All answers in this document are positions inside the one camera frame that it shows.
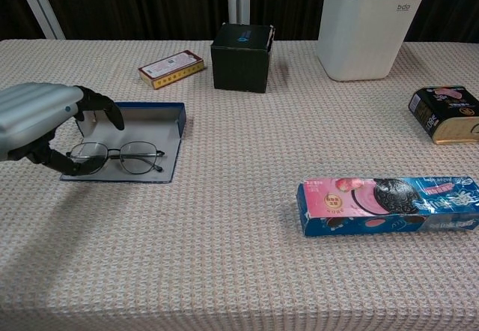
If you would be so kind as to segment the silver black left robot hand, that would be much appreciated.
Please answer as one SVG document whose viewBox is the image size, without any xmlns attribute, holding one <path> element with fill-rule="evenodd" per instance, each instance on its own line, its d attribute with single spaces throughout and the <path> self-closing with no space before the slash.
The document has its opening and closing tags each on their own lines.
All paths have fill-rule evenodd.
<svg viewBox="0 0 479 331">
<path fill-rule="evenodd" d="M 103 111 L 117 130 L 123 115 L 109 97 L 81 85 L 27 82 L 1 91 L 1 161 L 27 158 L 68 176 L 93 173 L 97 161 L 78 163 L 53 150 L 49 142 L 70 118 L 84 121 L 84 112 Z"/>
</svg>

